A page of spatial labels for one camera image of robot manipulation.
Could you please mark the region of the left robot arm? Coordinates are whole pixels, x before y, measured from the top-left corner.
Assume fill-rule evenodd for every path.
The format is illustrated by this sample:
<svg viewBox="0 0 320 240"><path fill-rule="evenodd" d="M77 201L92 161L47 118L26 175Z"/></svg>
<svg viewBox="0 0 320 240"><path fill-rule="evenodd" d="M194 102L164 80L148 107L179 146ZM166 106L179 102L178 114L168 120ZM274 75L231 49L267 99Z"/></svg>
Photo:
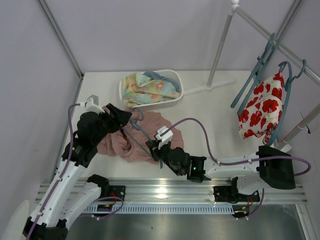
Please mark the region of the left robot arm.
<svg viewBox="0 0 320 240"><path fill-rule="evenodd" d="M109 180L94 174L82 191L68 200L74 185L98 153L98 145L107 134L125 127L132 113L120 110L111 103L106 108L90 107L77 122L76 131L70 132L70 142L65 147L57 172L44 197L28 217L23 235L27 240L64 240L74 221L93 202L103 200L123 201L110 194Z"/></svg>

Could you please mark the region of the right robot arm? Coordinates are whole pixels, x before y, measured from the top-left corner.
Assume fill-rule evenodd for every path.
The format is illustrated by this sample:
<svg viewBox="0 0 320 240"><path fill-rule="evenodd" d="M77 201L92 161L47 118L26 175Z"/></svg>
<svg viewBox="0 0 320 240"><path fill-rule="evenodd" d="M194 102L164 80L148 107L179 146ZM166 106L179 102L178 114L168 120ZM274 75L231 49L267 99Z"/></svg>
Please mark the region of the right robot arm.
<svg viewBox="0 0 320 240"><path fill-rule="evenodd" d="M259 146L258 151L244 156L240 164L220 163L209 157L193 156L182 148L171 148L160 140L146 142L152 158L165 164L177 176L186 176L193 183L217 178L229 178L229 186L215 186L216 202L260 201L258 191L265 188L293 190L296 188L291 156L270 146Z"/></svg>

